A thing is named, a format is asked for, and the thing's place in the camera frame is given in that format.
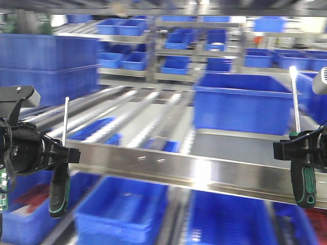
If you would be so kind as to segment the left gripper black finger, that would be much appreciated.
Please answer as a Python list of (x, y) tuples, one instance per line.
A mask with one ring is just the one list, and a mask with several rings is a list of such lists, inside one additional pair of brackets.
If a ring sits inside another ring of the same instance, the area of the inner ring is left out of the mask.
[(64, 163), (79, 163), (81, 152), (67, 148), (59, 139), (42, 135), (42, 169), (54, 170)]

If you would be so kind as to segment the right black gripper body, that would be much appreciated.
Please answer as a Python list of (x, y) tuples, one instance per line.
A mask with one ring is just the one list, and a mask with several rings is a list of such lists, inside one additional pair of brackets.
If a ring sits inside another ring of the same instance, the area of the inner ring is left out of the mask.
[(306, 164), (326, 173), (326, 122), (315, 130), (302, 131), (300, 135), (304, 138)]

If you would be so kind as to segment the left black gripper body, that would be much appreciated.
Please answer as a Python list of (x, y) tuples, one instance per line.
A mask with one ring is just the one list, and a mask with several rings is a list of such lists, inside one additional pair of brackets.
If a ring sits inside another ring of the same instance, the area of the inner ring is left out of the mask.
[(55, 169), (55, 140), (27, 122), (1, 120), (1, 164), (8, 176)]

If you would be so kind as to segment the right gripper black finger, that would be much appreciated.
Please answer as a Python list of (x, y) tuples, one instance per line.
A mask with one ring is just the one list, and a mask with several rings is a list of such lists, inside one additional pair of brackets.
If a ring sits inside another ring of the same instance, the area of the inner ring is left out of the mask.
[(297, 135), (291, 134), (289, 139), (274, 142), (273, 156), (276, 160), (311, 161), (319, 152), (319, 130), (302, 131)]

